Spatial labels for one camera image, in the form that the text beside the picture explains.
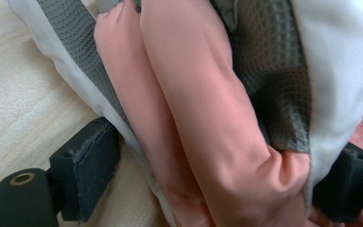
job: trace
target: white padding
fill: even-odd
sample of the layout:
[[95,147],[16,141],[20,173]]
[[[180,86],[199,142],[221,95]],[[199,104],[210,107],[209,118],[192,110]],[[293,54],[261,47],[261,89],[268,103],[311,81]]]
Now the white padding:
[[96,114],[105,116],[123,135],[133,156],[144,170],[151,190],[158,197],[166,219],[172,226],[177,226],[170,205],[165,199],[161,188],[156,183],[146,155],[143,153],[143,149],[134,133],[122,120],[110,102],[101,94],[101,92],[99,92],[96,86],[71,58],[70,54],[62,45],[61,40],[56,35],[55,30],[49,24],[48,19],[37,1],[9,0],[9,4],[13,12],[24,21],[28,27],[31,36],[40,51],[46,57],[53,60],[58,72],[69,86],[96,112]]
[[363,0],[291,2],[311,83],[311,201],[363,117]]

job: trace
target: pink cloth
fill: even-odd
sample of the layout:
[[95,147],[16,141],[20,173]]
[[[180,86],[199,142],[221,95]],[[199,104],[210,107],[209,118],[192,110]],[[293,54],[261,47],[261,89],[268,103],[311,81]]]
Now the pink cloth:
[[212,218],[149,64],[139,23],[133,1],[98,15],[97,50],[178,222],[182,226],[211,226]]
[[181,226],[311,226],[309,155],[266,144],[208,0],[142,0],[141,18],[125,0],[98,16],[95,40]]

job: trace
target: gray mesh panel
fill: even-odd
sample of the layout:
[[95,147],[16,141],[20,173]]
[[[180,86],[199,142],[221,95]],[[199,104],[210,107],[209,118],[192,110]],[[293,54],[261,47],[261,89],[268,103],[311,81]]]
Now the gray mesh panel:
[[78,67],[130,126],[102,60],[96,52],[95,19],[79,0],[37,0]]
[[233,69],[244,83],[270,143],[309,152],[311,94],[305,58],[288,0],[238,2],[231,37]]

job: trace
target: light wooden surface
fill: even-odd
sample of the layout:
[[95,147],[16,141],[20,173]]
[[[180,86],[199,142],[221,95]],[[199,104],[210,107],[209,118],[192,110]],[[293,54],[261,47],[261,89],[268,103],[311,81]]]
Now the light wooden surface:
[[[96,14],[94,0],[83,2]],[[49,156],[95,118],[40,53],[8,2],[0,0],[0,181],[24,168],[48,169]],[[166,226],[125,146],[115,179],[86,225]]]

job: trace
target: metal grommet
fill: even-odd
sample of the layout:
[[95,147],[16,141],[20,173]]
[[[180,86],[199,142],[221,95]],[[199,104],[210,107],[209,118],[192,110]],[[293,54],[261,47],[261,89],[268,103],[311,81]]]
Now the metal grommet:
[[10,185],[20,186],[25,183],[31,182],[34,178],[35,178],[35,174],[32,172],[22,173],[22,174],[19,174],[19,175],[13,177],[10,180]]

